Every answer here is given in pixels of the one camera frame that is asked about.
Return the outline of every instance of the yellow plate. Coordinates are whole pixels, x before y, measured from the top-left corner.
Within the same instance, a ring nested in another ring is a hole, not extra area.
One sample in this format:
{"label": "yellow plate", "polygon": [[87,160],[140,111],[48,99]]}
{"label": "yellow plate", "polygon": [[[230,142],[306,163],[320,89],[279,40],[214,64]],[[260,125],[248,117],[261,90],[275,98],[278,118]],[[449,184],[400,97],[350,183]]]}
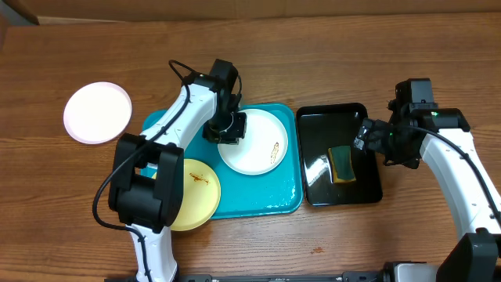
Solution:
{"label": "yellow plate", "polygon": [[218,176],[201,161],[185,159],[184,195],[171,230],[187,231],[204,224],[218,208],[221,184]]}

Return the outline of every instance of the yellow sponge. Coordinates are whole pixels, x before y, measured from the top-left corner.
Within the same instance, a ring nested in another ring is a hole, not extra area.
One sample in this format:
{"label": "yellow sponge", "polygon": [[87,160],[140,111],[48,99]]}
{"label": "yellow sponge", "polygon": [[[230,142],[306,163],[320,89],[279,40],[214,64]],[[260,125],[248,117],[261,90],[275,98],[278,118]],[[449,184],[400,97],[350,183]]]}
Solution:
{"label": "yellow sponge", "polygon": [[352,183],[356,181],[351,167],[351,147],[336,146],[328,149],[330,169],[334,183]]}

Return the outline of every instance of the food stain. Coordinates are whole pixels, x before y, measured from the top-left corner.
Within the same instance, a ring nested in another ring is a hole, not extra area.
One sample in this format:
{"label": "food stain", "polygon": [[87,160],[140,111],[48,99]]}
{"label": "food stain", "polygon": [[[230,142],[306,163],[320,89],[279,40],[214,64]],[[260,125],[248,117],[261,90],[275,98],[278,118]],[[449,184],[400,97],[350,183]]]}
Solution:
{"label": "food stain", "polygon": [[204,181],[207,185],[209,185],[209,180],[204,179],[204,178],[202,178],[201,176],[198,176],[198,175],[193,174],[193,173],[191,173],[191,172],[190,172],[189,176],[193,177],[193,181],[194,181],[194,182]]}
{"label": "food stain", "polygon": [[310,254],[319,254],[321,252],[324,252],[321,247],[314,248],[313,251],[310,251]]}
{"label": "food stain", "polygon": [[272,150],[272,164],[275,163],[276,155],[279,153],[279,143],[275,143]]}

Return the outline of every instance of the cable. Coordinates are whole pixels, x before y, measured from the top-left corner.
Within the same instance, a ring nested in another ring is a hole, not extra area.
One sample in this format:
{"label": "cable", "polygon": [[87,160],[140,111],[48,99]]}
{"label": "cable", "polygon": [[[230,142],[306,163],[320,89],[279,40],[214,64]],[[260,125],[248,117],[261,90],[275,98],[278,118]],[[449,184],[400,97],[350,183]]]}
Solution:
{"label": "cable", "polygon": [[238,94],[237,95],[242,96],[242,78],[240,77],[240,74],[238,74],[237,77],[238,77],[238,83],[240,85],[240,88],[238,89]]}
{"label": "cable", "polygon": [[135,230],[131,227],[119,226],[119,225],[111,224],[108,222],[104,222],[98,215],[97,205],[99,203],[99,199],[101,198],[101,195],[103,194],[104,189],[106,188],[106,186],[108,186],[108,184],[111,182],[111,179],[117,174],[117,172],[119,172],[129,161],[135,159],[145,149],[147,149],[149,146],[151,146],[155,142],[156,139],[158,139],[160,136],[162,136],[171,127],[171,125],[174,124],[174,122],[179,118],[179,116],[181,116],[182,112],[188,106],[189,97],[190,97],[189,87],[188,87],[188,84],[186,84],[183,76],[174,67],[174,64],[179,65],[180,67],[184,67],[185,69],[187,69],[191,72],[194,72],[194,73],[196,73],[196,71],[194,69],[192,69],[191,67],[188,67],[185,64],[180,63],[176,60],[169,60],[169,67],[171,67],[171,69],[175,72],[175,74],[179,77],[179,79],[181,79],[182,85],[186,88],[186,99],[185,99],[184,103],[182,104],[181,109],[179,109],[179,111],[174,115],[174,117],[172,117],[172,119],[165,126],[163,126],[156,135],[154,135],[151,139],[147,140],[143,145],[141,145],[140,148],[138,148],[134,153],[132,153],[130,156],[128,156],[124,161],[122,161],[122,163],[119,164],[108,175],[108,177],[106,177],[106,179],[103,181],[103,184],[101,184],[101,186],[97,190],[96,196],[94,197],[94,201],[92,202],[92,215],[94,215],[94,219],[97,221],[98,224],[100,224],[101,226],[104,226],[106,228],[113,229],[113,230],[123,230],[123,231],[132,232],[138,237],[138,241],[139,241],[139,243],[141,243],[142,264],[144,265],[144,271],[145,271],[146,276],[148,277],[149,282],[153,282],[153,279],[151,278],[150,269],[148,268],[148,260],[146,258],[146,244],[144,242],[144,237],[142,236],[142,234],[138,230]]}
{"label": "cable", "polygon": [[438,134],[436,132],[432,132],[431,130],[419,128],[419,127],[413,127],[410,125],[400,125],[400,126],[396,126],[396,128],[407,128],[407,129],[412,129],[415,131],[427,133],[431,136],[437,137],[438,139],[440,139],[441,141],[443,141],[447,145],[451,146],[451,148],[453,148],[457,153],[459,153],[460,156],[462,158],[464,158],[464,160],[469,164],[469,166],[471,167],[471,170],[473,171],[475,176],[477,176],[478,182],[480,183],[480,186],[481,186],[482,190],[484,191],[485,198],[487,199],[487,202],[488,202],[490,208],[492,209],[492,213],[494,215],[494,218],[496,218],[496,221],[498,222],[499,227],[501,227],[501,214],[499,213],[499,210],[496,206],[494,199],[492,198],[491,193],[488,191],[487,184],[485,183],[485,180],[482,177],[482,174],[478,170],[475,163],[470,159],[470,156],[468,154],[464,153],[463,150],[461,150],[451,140],[445,138],[444,136],[441,136],[440,134]]}

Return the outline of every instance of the teal tray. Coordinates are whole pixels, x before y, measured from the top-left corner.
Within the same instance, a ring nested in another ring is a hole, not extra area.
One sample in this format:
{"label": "teal tray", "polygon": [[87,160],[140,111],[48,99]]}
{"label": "teal tray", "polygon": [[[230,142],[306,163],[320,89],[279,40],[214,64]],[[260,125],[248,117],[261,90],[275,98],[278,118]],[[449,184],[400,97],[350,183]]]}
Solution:
{"label": "teal tray", "polygon": [[[233,171],[221,159],[218,145],[202,138],[199,130],[186,148],[185,158],[210,166],[221,183],[221,201],[212,219],[231,219],[258,215],[277,215],[297,210],[303,201],[300,158],[297,146],[296,122],[293,111],[281,103],[249,105],[244,109],[266,110],[275,115],[287,130],[289,145],[282,162],[262,175],[243,175]],[[152,113],[143,123],[145,130],[165,113]],[[145,168],[142,175],[153,176],[155,169]]]}

